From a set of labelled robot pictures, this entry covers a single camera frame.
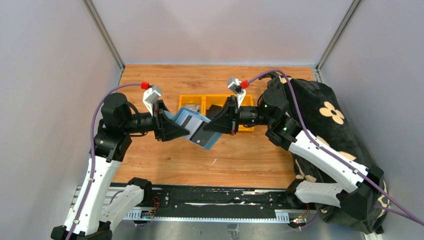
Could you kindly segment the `white card black stripe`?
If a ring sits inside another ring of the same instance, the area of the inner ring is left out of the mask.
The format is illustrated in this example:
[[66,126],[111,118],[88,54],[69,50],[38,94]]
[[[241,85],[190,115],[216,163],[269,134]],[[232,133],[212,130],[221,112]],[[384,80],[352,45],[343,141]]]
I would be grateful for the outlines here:
[[207,117],[199,117],[194,115],[186,115],[181,119],[180,126],[189,131],[188,135],[183,136],[183,139],[189,140],[191,136],[201,128],[204,123],[209,123],[211,120]]

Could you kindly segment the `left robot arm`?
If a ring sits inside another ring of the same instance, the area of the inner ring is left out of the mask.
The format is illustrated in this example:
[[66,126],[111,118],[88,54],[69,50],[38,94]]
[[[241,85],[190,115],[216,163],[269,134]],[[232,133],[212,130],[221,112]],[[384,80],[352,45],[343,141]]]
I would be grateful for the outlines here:
[[110,240],[124,217],[136,206],[149,206],[153,201],[152,183],[132,178],[115,199],[104,206],[109,187],[136,134],[154,132],[162,142],[189,134],[166,114],[162,100],[153,104],[153,113],[140,113],[120,92],[102,101],[97,133],[91,134],[89,164],[81,192],[63,225],[50,234],[53,240]]

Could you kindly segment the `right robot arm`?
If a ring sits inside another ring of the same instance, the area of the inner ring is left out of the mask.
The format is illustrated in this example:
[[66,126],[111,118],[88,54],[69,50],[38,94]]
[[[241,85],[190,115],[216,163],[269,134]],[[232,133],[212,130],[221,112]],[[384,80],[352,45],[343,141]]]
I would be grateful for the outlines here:
[[266,125],[265,135],[275,146],[298,156],[331,177],[333,183],[295,180],[285,195],[286,204],[298,209],[304,203],[317,203],[342,209],[349,216],[364,221],[379,197],[384,172],[348,159],[325,145],[308,129],[303,129],[285,114],[289,101],[284,91],[267,89],[257,106],[240,106],[235,96],[226,99],[220,113],[203,127],[205,131],[234,135],[240,123]]

